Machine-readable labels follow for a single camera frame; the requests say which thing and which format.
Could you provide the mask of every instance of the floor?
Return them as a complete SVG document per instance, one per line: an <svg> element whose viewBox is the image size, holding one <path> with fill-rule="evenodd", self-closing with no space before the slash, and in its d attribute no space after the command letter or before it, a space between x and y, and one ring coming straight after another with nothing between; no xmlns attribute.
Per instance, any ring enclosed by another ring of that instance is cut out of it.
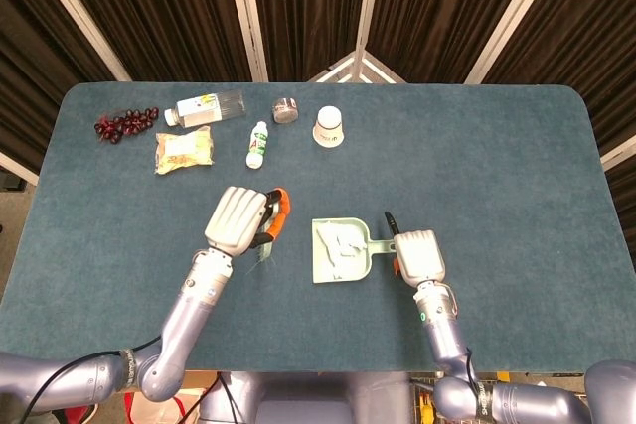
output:
<svg viewBox="0 0 636 424"><path fill-rule="evenodd" d="M0 224L3 230L0 232L0 300L9 278L13 259L15 257L24 222L31 206L35 188L28 186L24 192L0 193ZM547 385L563 387L575 392L583 391L583 379L577 377L550 377L547 375L525 375L515 373L512 375L514 382L527 382L536 384L544 381ZM8 396L0 396L0 424L13 424L21 416L20 405ZM44 423L41 418L30 418L28 423ZM105 403L102 403L90 421L91 424L125 424L126 418L123 412L123 396L116 394Z"/></svg>

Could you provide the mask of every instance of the dustpan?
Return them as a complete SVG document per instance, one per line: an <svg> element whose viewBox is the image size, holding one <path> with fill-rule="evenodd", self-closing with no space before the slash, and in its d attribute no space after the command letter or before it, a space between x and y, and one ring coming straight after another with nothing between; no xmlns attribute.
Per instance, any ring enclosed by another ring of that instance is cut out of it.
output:
<svg viewBox="0 0 636 424"><path fill-rule="evenodd" d="M373 255L396 253L392 240L371 240L367 225L354 217L314 218L311 236L314 283L362 280Z"/></svg>

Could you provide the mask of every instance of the bottle label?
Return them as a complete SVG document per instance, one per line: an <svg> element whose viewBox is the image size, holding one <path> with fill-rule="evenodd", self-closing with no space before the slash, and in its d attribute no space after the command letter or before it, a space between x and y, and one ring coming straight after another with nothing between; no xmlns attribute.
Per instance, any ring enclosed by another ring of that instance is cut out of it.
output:
<svg viewBox="0 0 636 424"><path fill-rule="evenodd" d="M251 135L251 141L249 142L249 152L265 155L265 144L267 143L267 136L262 133L253 133Z"/></svg>

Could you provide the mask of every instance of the red grapes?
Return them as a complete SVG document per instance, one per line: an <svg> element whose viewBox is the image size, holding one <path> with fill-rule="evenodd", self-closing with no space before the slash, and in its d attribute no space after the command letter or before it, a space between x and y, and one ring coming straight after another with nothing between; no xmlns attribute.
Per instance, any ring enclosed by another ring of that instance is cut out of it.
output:
<svg viewBox="0 0 636 424"><path fill-rule="evenodd" d="M122 136L134 136L153 126L153 120L159 117L159 108L146 108L142 113L138 109L126 111L125 117L115 116L108 119L103 116L95 123L95 133L100 140L109 140L112 144L121 141Z"/></svg>

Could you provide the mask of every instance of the food package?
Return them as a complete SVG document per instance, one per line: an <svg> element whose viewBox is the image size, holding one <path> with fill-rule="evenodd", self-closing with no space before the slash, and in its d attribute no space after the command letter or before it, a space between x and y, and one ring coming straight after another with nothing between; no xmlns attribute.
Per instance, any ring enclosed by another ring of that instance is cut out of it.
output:
<svg viewBox="0 0 636 424"><path fill-rule="evenodd" d="M179 168L212 165L214 145L210 126L202 126L192 133L157 133L155 174L167 174Z"/></svg>

